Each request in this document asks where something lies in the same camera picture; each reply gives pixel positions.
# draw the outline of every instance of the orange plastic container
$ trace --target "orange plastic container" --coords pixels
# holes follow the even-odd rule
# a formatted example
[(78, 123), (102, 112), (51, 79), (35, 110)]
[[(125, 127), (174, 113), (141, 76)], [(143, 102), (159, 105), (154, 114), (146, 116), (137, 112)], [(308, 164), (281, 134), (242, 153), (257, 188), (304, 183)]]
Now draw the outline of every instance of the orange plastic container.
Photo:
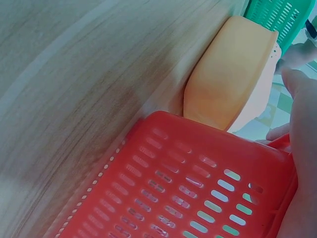
[(297, 189), (291, 154), (276, 148), (156, 112), (53, 237), (275, 238)]

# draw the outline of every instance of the wooden surface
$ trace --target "wooden surface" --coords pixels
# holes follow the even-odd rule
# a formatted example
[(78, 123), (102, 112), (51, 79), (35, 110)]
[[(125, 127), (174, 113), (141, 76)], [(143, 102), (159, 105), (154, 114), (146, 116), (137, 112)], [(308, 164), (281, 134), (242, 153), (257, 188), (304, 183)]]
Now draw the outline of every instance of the wooden surface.
[(42, 237), (137, 117), (182, 90), (247, 0), (1, 0), (0, 238)]

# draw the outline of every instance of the floor tile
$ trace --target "floor tile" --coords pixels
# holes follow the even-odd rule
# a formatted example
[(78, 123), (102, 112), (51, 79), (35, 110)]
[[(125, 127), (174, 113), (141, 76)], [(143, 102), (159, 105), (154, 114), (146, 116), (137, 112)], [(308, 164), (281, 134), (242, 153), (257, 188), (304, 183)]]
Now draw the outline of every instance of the floor tile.
[(255, 118), (255, 120), (261, 122), (262, 124), (268, 127), (271, 127), (273, 118), (275, 115), (275, 111), (276, 111), (276, 106), (269, 103), (266, 106), (265, 111), (258, 118)]
[(272, 86), (271, 93), (269, 95), (268, 103), (277, 106), (279, 95), (281, 94), (281, 91), (279, 91), (275, 85)]
[(285, 94), (288, 97), (292, 97), (291, 94), (288, 92), (288, 90), (285, 87), (282, 87), (281, 89), (281, 93)]
[(291, 115), (289, 113), (287, 113), (279, 108), (276, 108), (271, 128), (274, 129), (278, 126), (289, 123), (290, 117), (291, 117)]
[(293, 99), (290, 96), (287, 96), (283, 93), (279, 95), (279, 100), (277, 104), (278, 108), (280, 108), (281, 110), (287, 113), (291, 113), (292, 104), (293, 104)]
[(257, 120), (252, 120), (235, 134), (248, 140), (263, 140), (268, 131), (269, 126)]

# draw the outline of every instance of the tiled floor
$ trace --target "tiled floor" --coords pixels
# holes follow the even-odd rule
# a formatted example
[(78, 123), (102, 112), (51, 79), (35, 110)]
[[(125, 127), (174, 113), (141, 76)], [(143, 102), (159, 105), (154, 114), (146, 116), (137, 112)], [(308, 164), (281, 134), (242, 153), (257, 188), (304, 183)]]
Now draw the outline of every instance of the tiled floor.
[[(317, 78), (317, 72), (307, 65), (300, 70), (311, 78)], [(234, 134), (249, 140), (265, 139), (271, 129), (289, 122), (292, 103), (293, 99), (283, 86), (281, 76), (275, 76), (265, 111)]]

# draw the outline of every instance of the finger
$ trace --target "finger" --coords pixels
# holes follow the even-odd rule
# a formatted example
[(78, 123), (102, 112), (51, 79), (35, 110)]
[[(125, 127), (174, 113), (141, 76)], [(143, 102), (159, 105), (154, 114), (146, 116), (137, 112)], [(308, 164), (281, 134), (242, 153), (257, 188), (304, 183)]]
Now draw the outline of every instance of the finger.
[(280, 138), (281, 136), (289, 133), (289, 123), (279, 126), (277, 128), (274, 128), (273, 130), (269, 131), (266, 135), (266, 139), (270, 141), (274, 141), (277, 138)]
[(292, 98), (294, 98), (298, 90), (310, 80), (303, 72), (289, 68), (283, 68), (282, 79), (285, 87), (292, 95)]

